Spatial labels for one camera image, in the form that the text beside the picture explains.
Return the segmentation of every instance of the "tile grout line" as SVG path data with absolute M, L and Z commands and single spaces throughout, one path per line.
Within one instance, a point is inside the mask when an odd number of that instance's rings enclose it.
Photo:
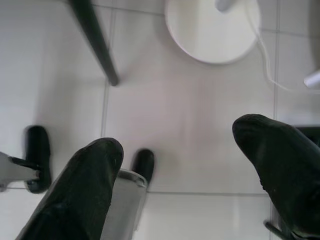
M 114 25 L 115 25 L 114 16 L 115 16 L 115 12 L 113 9 L 111 9 L 111 21 L 109 25 L 110 36 L 108 39 L 108 43 L 109 43 L 108 50 L 110 55 L 112 53 L 112 48 L 114 43 Z M 106 79 L 104 82 L 104 92 L 103 92 L 103 104 L 102 104 L 103 109 L 102 109 L 101 132 L 100 132 L 101 138 L 106 136 L 106 124 L 107 124 L 107 114 L 108 114 L 108 104 L 109 104 L 109 88 L 110 88 L 109 81 Z
M 18 189 L 18 190 L 27 190 L 26 188 L 24 187 L 6 187 L 6 189 Z
M 99 5 L 99 4 L 96 4 L 96 3 L 93 3 L 92 5 L 95 6 L 95 7 L 118 10 L 118 11 L 125 11 L 125 12 L 131 12 L 131 13 L 148 14 L 148 15 L 154 15 L 154 16 L 159 16 L 159 17 L 164 17 L 165 16 L 164 13 L 158 13 L 158 12 L 142 11 L 142 10 L 121 8 L 121 7 L 115 7 L 115 6 L 104 6 L 104 5 Z
M 274 81 L 279 82 L 279 58 L 280 58 L 280 14 L 281 14 L 281 0 L 276 1 L 276 33 L 275 33 L 275 69 L 274 69 Z M 278 118 L 278 86 L 274 85 L 274 99 L 273 99 L 273 119 L 277 120 Z M 270 221 L 274 218 L 274 205 L 272 200 L 270 201 Z M 273 234 L 269 231 L 269 240 L 273 240 Z
M 281 31 L 281 30 L 272 30 L 268 28 L 261 28 L 262 32 L 265 33 L 273 33 L 273 34 L 281 34 L 281 35 L 288 35 L 292 37 L 299 37 L 299 38 L 306 38 L 306 39 L 320 39 L 320 36 L 310 36 L 310 35 L 303 35 L 300 33 L 294 33 L 294 32 L 289 32 L 289 31 Z
M 176 195 L 176 196 L 208 196 L 208 197 L 253 197 L 268 198 L 266 193 L 223 193 L 223 192 L 165 192 L 165 191 L 148 191 L 148 194 L 154 195 Z

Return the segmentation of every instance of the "power cord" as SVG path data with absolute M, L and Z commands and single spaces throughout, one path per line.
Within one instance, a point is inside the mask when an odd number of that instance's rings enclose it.
M 314 95 L 320 95 L 320 90 L 294 90 L 294 89 L 290 89 L 278 82 L 276 82 L 271 74 L 271 61 L 270 61 L 270 57 L 267 51 L 267 47 L 266 44 L 264 42 L 264 40 L 261 37 L 261 34 L 256 30 L 255 26 L 254 26 L 254 21 L 252 19 L 252 15 L 250 14 L 250 6 L 248 4 L 249 0 L 244 0 L 245 1 L 245 15 L 248 19 L 248 22 L 250 24 L 251 30 L 253 31 L 253 33 L 256 36 L 257 39 L 257 43 L 259 46 L 259 50 L 261 52 L 262 55 L 262 61 L 263 61 L 263 73 L 264 73 L 264 79 L 268 80 L 269 82 L 271 82 L 272 84 L 275 84 L 276 86 L 278 86 L 279 88 L 287 91 L 287 92 L 291 92 L 293 94 L 314 94 Z

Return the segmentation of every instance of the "white floor tile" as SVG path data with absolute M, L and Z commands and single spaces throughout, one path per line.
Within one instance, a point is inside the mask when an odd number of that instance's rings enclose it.
M 96 8 L 105 33 L 111 10 Z M 49 132 L 56 178 L 72 155 L 101 135 L 106 78 L 69 11 L 57 4 L 47 26 L 37 122 Z
M 134 240 L 269 240 L 268 197 L 149 194 Z
M 308 91 L 304 78 L 320 66 L 320 40 L 280 35 L 279 83 L 294 91 Z M 292 125 L 320 124 L 320 95 L 278 90 L 277 119 Z
M 277 0 L 258 0 L 262 28 L 267 30 L 277 29 Z
M 106 136 L 123 145 L 123 167 L 145 147 L 157 157 L 151 191 L 262 193 L 232 135 L 241 115 L 273 117 L 274 86 L 258 49 L 214 66 L 183 53 L 163 17 L 120 10 L 114 31 L 121 84 L 109 89 Z M 273 60 L 275 35 L 263 37 Z
M 24 155 L 24 129 L 35 123 L 49 5 L 0 1 L 0 151 L 17 158 Z
M 32 194 L 25 189 L 0 192 L 1 239 L 16 239 L 44 194 Z
M 280 30 L 306 36 L 320 36 L 318 0 L 280 0 Z

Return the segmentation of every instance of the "white lamp base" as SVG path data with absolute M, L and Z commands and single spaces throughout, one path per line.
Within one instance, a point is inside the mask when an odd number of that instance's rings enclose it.
M 257 0 L 235 0 L 220 12 L 216 0 L 166 0 L 165 20 L 174 41 L 209 64 L 232 63 L 256 44 L 261 14 Z

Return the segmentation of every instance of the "black table leg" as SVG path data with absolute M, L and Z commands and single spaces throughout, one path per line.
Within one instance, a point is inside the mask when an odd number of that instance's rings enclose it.
M 98 58 L 112 86 L 119 83 L 119 78 L 109 54 L 109 49 L 101 32 L 91 0 L 68 0 L 83 32 Z

